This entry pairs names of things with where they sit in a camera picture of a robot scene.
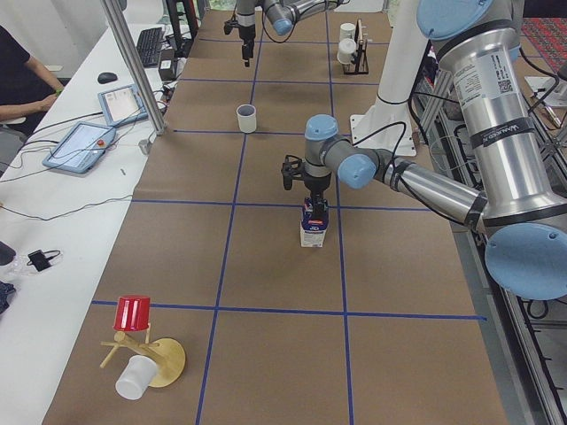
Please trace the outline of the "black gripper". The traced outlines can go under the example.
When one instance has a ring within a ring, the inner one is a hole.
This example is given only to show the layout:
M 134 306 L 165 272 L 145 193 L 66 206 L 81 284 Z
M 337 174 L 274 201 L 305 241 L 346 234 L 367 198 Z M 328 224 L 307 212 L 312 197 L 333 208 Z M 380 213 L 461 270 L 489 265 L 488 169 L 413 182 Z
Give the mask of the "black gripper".
M 242 59 L 245 67 L 249 67 L 252 60 L 252 47 L 256 37 L 256 26 L 254 24 L 251 24 L 250 26 L 239 24 L 238 33 L 243 42 Z
M 328 185 L 311 185 L 307 187 L 314 213 L 326 213 L 328 211 L 328 202 L 324 196 L 324 192 L 328 188 Z

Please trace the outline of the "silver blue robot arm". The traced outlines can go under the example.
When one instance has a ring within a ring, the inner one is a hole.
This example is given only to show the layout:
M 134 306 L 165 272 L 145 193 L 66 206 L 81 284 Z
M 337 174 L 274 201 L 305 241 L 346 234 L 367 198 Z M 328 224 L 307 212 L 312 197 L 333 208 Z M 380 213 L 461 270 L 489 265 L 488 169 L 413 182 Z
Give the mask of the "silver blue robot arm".
M 377 143 L 351 143 L 319 114 L 306 124 L 305 169 L 322 169 L 359 189 L 380 181 L 441 217 L 487 237 L 485 265 L 503 289 L 530 300 L 566 293 L 566 201 L 551 187 L 536 127 L 517 83 L 524 5 L 520 1 L 406 1 L 394 24 L 384 76 L 401 70 L 395 96 L 407 100 L 408 74 L 432 47 L 449 72 L 480 189 L 400 158 Z
M 256 37 L 255 12 L 262 11 L 262 18 L 268 19 L 278 35 L 290 36 L 295 26 L 317 13 L 332 11 L 348 1 L 276 1 L 276 0 L 238 0 L 230 19 L 224 22 L 224 33 L 229 35 L 233 28 L 238 30 L 242 40 L 242 59 L 245 67 L 250 66 L 253 59 Z

